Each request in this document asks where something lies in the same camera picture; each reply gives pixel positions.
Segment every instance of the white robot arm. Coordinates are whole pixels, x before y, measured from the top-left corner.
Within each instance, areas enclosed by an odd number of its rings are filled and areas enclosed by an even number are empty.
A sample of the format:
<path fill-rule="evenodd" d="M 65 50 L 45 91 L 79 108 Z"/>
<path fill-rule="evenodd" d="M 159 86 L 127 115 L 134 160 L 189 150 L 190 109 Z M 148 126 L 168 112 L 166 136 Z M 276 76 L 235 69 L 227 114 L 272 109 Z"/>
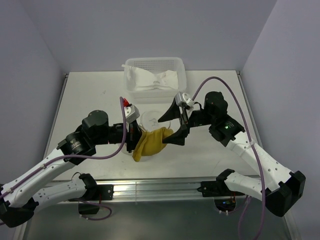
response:
<path fill-rule="evenodd" d="M 126 144 L 128 152 L 135 149 L 142 135 L 136 121 L 139 110 L 122 98 L 120 101 L 124 123 L 109 126 L 107 113 L 92 111 L 45 159 L 17 179 L 0 185 L 0 219 L 4 224 L 13 228 L 50 205 L 75 198 L 92 199 L 97 183 L 90 174 L 81 174 L 56 186 L 45 186 L 86 158 L 107 159 L 115 155 L 91 157 L 96 154 L 96 145 L 121 143 Z"/>
<path fill-rule="evenodd" d="M 212 137 L 239 155 L 260 175 L 254 146 L 264 176 L 265 206 L 276 216 L 282 217 L 301 198 L 306 177 L 300 171 L 293 173 L 256 142 L 250 142 L 244 127 L 227 114 L 228 103 L 221 92 L 207 93 L 203 109 L 200 105 L 200 110 L 194 111 L 194 104 L 194 100 L 185 92 L 179 92 L 175 96 L 170 108 L 158 121 L 179 119 L 180 128 L 162 142 L 183 146 L 190 128 L 210 125 L 208 130 Z M 202 182 L 197 190 L 203 197 L 230 196 L 237 192 L 262 200 L 261 180 L 241 175 L 231 169 L 222 172 L 214 183 Z"/>

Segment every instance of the white paper towel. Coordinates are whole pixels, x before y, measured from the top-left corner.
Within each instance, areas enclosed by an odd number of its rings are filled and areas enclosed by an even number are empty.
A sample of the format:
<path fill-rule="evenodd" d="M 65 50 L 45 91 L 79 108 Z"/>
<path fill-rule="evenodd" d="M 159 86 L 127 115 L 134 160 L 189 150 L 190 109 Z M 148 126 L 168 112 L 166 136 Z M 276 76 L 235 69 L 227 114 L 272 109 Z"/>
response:
<path fill-rule="evenodd" d="M 176 71 L 168 70 L 154 74 L 136 66 L 123 64 L 122 67 L 127 68 L 127 79 L 135 82 L 135 91 L 178 89 L 178 74 Z"/>

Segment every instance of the white tabletop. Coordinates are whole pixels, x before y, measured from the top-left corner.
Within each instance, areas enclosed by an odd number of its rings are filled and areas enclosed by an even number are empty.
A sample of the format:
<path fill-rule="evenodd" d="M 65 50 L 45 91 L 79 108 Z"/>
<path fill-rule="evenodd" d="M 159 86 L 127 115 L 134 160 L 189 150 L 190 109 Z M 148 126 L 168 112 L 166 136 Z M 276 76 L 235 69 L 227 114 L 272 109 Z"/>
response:
<path fill-rule="evenodd" d="M 186 71 L 187 91 L 193 95 L 200 83 L 210 77 L 217 76 L 225 80 L 234 91 L 248 126 L 254 135 L 245 98 L 237 77 L 237 73 L 228 71 Z M 109 116 L 109 125 L 120 123 L 122 115 L 119 96 L 127 98 L 135 104 L 140 114 L 149 110 L 165 112 L 173 98 L 162 99 L 165 103 L 138 103 L 132 99 L 123 87 L 124 73 L 109 72 L 71 72 L 66 82 L 56 122 L 49 143 L 48 153 L 69 133 L 81 124 L 83 118 L 93 110 L 103 110 Z M 203 104 L 206 93 L 222 92 L 228 102 L 228 114 L 243 125 L 239 110 L 226 87 L 217 80 L 205 84 L 196 100 Z M 177 130 L 179 124 L 171 124 Z M 225 149 L 221 143 L 211 137 L 209 126 L 192 128 L 186 138 L 185 146 L 168 144 L 160 153 L 142 157 L 135 162 L 130 155 L 120 152 L 107 160 L 87 159 L 80 165 L 64 172 L 55 180 L 69 180 L 75 172 L 90 173 L 95 179 L 149 179 L 149 178 L 181 178 L 181 177 L 214 177 L 227 168 L 244 175 L 255 175 L 253 169 L 232 151 Z M 96 146 L 96 156 L 106 156 L 113 153 L 118 145 Z"/>

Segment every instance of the purple cable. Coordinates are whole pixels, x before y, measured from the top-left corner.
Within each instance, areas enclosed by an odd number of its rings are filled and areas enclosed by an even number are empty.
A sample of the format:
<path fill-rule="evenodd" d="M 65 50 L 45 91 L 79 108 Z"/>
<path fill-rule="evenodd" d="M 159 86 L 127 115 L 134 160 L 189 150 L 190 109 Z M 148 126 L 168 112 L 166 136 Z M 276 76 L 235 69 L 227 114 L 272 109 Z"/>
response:
<path fill-rule="evenodd" d="M 81 159 L 97 159 L 97 160 L 104 160 L 104 159 L 110 159 L 112 157 L 114 157 L 115 155 L 117 155 L 121 149 L 123 148 L 123 146 L 125 145 L 126 142 L 126 137 L 127 137 L 127 127 L 126 127 L 126 114 L 125 114 L 125 108 L 124 108 L 124 99 L 122 97 L 120 97 L 120 106 L 121 106 L 121 112 L 122 112 L 122 120 L 123 120 L 123 135 L 122 135 L 122 141 L 121 144 L 119 146 L 119 148 L 112 154 L 108 155 L 108 156 L 86 156 L 86 155 L 63 155 L 63 156 L 58 156 L 56 158 L 51 159 L 50 161 L 48 161 L 47 163 L 44 164 L 45 167 L 49 166 L 50 164 L 61 160 L 61 159 L 69 159 L 69 158 L 81 158 Z M 38 172 L 40 172 L 41 170 L 43 170 L 42 167 L 39 167 L 38 169 L 34 170 L 32 173 L 30 173 L 28 176 L 26 176 L 24 179 L 22 179 L 20 182 L 18 182 L 16 185 L 14 185 L 13 187 L 11 187 L 11 190 L 15 190 L 16 188 L 18 188 L 20 185 L 22 185 L 25 181 L 27 181 L 28 179 L 30 179 L 32 176 L 34 176 L 35 174 L 37 174 Z M 9 194 L 9 192 L 5 192 L 4 194 L 0 195 L 0 199 L 3 199 L 5 196 L 7 196 Z"/>
<path fill-rule="evenodd" d="M 245 118 L 245 115 L 244 115 L 244 112 L 242 111 L 242 108 L 236 98 L 236 95 L 234 94 L 234 92 L 232 91 L 232 89 L 229 87 L 229 85 L 224 81 L 222 80 L 220 77 L 217 77 L 217 76 L 211 76 L 211 77 L 208 77 L 206 80 L 204 80 L 201 85 L 198 87 L 198 89 L 196 90 L 195 94 L 193 95 L 192 97 L 192 100 L 195 100 L 195 98 L 197 97 L 198 93 L 200 92 L 201 88 L 203 87 L 203 85 L 205 85 L 206 82 L 208 82 L 209 80 L 211 79 L 216 79 L 218 81 L 220 81 L 221 83 L 223 83 L 226 88 L 229 90 L 230 94 L 232 95 L 239 111 L 240 111 L 240 114 L 241 114 L 241 117 L 242 117 L 242 120 L 243 120 L 243 123 L 244 123 L 244 128 L 245 128 L 245 131 L 246 131 L 246 134 L 248 136 L 248 140 L 249 142 L 252 141 L 252 138 L 251 138 L 251 135 L 250 135 L 250 131 L 249 131 L 249 128 L 248 128 L 248 124 L 247 124 L 247 121 L 246 121 L 246 118 Z M 261 187 L 262 187 L 262 211 L 261 211 L 261 220 L 260 220 L 260 226 L 259 226 L 259 229 L 258 229 L 258 232 L 256 233 L 256 235 L 254 236 L 254 240 L 257 240 L 258 237 L 260 236 L 261 234 L 261 231 L 262 231 L 262 228 L 264 226 L 264 221 L 265 221 L 265 211 L 266 211 L 266 188 L 265 188 L 265 178 L 264 178 L 264 172 L 263 172 L 263 169 L 262 169 L 262 165 L 261 165 L 261 162 L 260 162 L 260 158 L 258 156 L 258 153 L 257 153 L 257 150 L 255 148 L 254 145 L 251 146 L 252 150 L 253 150 L 253 153 L 254 153 L 254 156 L 256 158 L 256 162 L 258 164 L 258 168 L 259 168 L 259 173 L 260 173 L 260 177 L 261 177 Z M 244 208 L 243 210 L 243 213 L 242 215 L 245 214 L 246 210 L 247 210 L 247 206 Z M 239 223 L 238 223 L 238 227 L 240 227 L 241 225 L 241 222 L 242 222 L 242 219 L 239 220 Z"/>
<path fill-rule="evenodd" d="M 245 214 L 246 214 L 246 211 L 247 211 L 247 209 L 248 209 L 248 206 L 249 206 L 250 202 L 251 202 L 251 197 L 248 198 L 248 200 L 247 200 L 247 202 L 246 202 L 246 206 L 244 207 L 244 209 L 243 209 L 243 211 L 242 211 L 242 213 L 241 213 L 241 215 L 240 215 L 240 218 L 239 218 L 239 223 L 238 223 L 238 237 L 239 237 L 239 238 L 240 238 L 240 236 L 241 236 L 241 222 L 242 222 L 243 219 L 244 219 L 244 216 L 245 216 Z"/>
<path fill-rule="evenodd" d="M 244 198 L 244 200 L 243 200 L 243 202 L 241 203 L 241 205 L 240 205 L 239 207 L 235 208 L 233 211 L 228 212 L 228 214 L 233 214 L 233 213 L 239 211 L 239 210 L 243 207 L 243 205 L 246 204 L 246 202 L 247 202 L 247 200 L 248 200 L 248 197 L 249 197 L 249 196 L 246 195 L 245 198 Z"/>
<path fill-rule="evenodd" d="M 92 218 L 92 217 L 87 217 L 85 215 L 81 215 L 81 217 L 84 218 L 84 219 L 88 219 L 90 221 L 101 221 L 101 220 L 105 220 L 105 219 L 109 218 L 111 216 L 111 214 L 112 214 L 111 208 L 106 206 L 106 205 L 104 205 L 104 204 L 84 201 L 84 200 L 81 200 L 80 198 L 75 198 L 75 200 L 77 200 L 79 202 L 82 202 L 84 204 L 89 204 L 89 205 L 93 205 L 93 206 L 97 206 L 97 207 L 102 207 L 102 208 L 105 208 L 105 209 L 109 210 L 109 214 L 107 216 L 104 216 L 104 217 L 101 217 L 101 218 Z"/>

